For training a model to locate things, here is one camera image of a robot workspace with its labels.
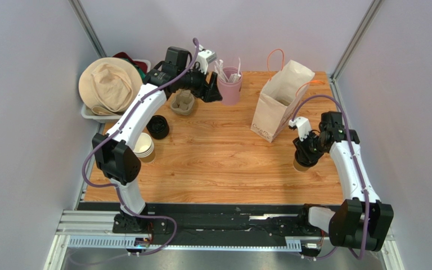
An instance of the white wall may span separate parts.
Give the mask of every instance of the white wall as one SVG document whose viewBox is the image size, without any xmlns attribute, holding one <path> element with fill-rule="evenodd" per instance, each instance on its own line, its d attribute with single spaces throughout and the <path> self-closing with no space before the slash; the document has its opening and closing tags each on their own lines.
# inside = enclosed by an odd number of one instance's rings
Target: white wall
<svg viewBox="0 0 432 270">
<path fill-rule="evenodd" d="M 120 51 L 153 65 L 169 46 L 193 51 L 197 37 L 228 65 L 266 70 L 275 48 L 286 60 L 333 72 L 371 0 L 81 0 L 109 56 Z M 274 56 L 272 70 L 280 67 Z"/>
<path fill-rule="evenodd" d="M 406 269 L 432 269 L 432 1 L 385 1 L 338 85 Z"/>
<path fill-rule="evenodd" d="M 66 0 L 0 1 L 0 269 L 42 269 L 96 124 L 77 81 L 97 58 Z"/>
</svg>

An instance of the wood grain surface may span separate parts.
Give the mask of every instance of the wood grain surface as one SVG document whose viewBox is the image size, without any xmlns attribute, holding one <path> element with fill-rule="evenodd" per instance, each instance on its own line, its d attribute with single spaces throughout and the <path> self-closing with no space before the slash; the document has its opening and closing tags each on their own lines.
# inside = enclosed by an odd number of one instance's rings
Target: wood grain surface
<svg viewBox="0 0 432 270">
<path fill-rule="evenodd" d="M 284 129 L 272 142 L 250 131 L 258 96 L 270 72 L 244 72 L 241 101 L 236 106 L 197 100 L 190 116 L 174 114 L 167 102 L 157 114 L 166 117 L 169 136 L 154 140 L 156 159 L 143 163 L 139 188 L 148 202 L 161 203 L 251 203 L 251 204 L 340 204 L 339 177 L 325 155 L 305 173 L 293 168 L 298 133 Z M 304 98 L 330 95 L 326 73 L 316 72 Z M 327 99 L 317 98 L 303 106 L 299 115 L 317 128 L 321 113 L 335 110 Z M 112 126 L 106 124 L 105 132 Z M 93 167 L 91 181 L 108 183 Z M 88 187 L 85 201 L 118 201 L 110 188 Z"/>
</svg>

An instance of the paper bag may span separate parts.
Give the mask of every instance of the paper bag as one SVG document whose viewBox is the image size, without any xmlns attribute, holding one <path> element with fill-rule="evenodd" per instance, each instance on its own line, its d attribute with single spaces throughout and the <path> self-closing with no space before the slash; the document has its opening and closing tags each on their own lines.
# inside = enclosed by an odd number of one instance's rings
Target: paper bag
<svg viewBox="0 0 432 270">
<path fill-rule="evenodd" d="M 313 77 L 314 72 L 309 68 L 290 60 L 261 90 L 251 130 L 268 142 L 274 141 L 287 127 Z"/>
</svg>

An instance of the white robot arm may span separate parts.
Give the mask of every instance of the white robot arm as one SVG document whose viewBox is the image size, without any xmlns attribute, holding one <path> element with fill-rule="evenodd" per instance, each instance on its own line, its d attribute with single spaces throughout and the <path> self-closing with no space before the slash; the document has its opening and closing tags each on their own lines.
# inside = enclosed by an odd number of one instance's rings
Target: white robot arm
<svg viewBox="0 0 432 270">
<path fill-rule="evenodd" d="M 340 112 L 323 113 L 319 124 L 320 133 L 317 135 L 311 130 L 307 118 L 298 117 L 289 121 L 289 127 L 298 130 L 298 138 L 293 141 L 296 146 L 295 169 L 306 171 L 315 166 L 324 153 L 329 153 L 336 165 L 345 199 L 336 212 L 329 208 L 308 205 L 306 221 L 327 232 L 334 246 L 360 248 L 364 233 L 363 221 L 368 219 L 365 249 L 378 251 L 384 243 L 394 213 L 390 205 L 381 203 L 372 188 L 361 159 L 361 147 L 356 131 L 349 130 L 349 136 L 346 136 L 346 129 L 342 123 Z M 354 154 L 351 154 L 350 143 Z M 355 159 L 365 187 L 361 185 Z M 368 193 L 368 201 L 364 195 L 365 190 Z M 365 217 L 363 211 L 366 204 L 370 205 L 369 217 Z"/>
<path fill-rule="evenodd" d="M 195 97 L 204 102 L 222 99 L 216 84 L 217 74 L 212 73 L 209 83 L 206 82 L 208 66 L 217 58 L 216 53 L 199 45 L 199 52 L 195 57 L 192 69 L 162 91 L 155 91 L 159 86 L 179 76 L 186 68 L 188 58 L 192 58 L 191 53 L 185 49 L 169 47 L 165 60 L 146 74 L 137 97 L 120 120 L 106 135 L 96 134 L 93 138 L 93 146 L 96 147 L 110 134 L 119 131 L 95 153 L 95 158 L 98 169 L 103 171 L 111 183 L 117 185 L 121 199 L 125 202 L 121 210 L 127 214 L 131 215 L 127 208 L 140 214 L 145 207 L 137 181 L 141 162 L 134 155 L 133 148 L 154 113 L 179 89 L 191 90 Z"/>
</svg>

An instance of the black cup lid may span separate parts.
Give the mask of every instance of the black cup lid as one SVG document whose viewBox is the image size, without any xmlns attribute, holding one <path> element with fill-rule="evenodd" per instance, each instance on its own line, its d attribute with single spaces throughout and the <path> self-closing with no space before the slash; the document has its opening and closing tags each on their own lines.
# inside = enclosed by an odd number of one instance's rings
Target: black cup lid
<svg viewBox="0 0 432 270">
<path fill-rule="evenodd" d="M 146 128 L 150 135 L 157 140 L 163 139 L 169 134 L 168 122 L 166 118 L 161 115 L 153 116 L 148 122 L 148 125 L 146 125 Z"/>
</svg>

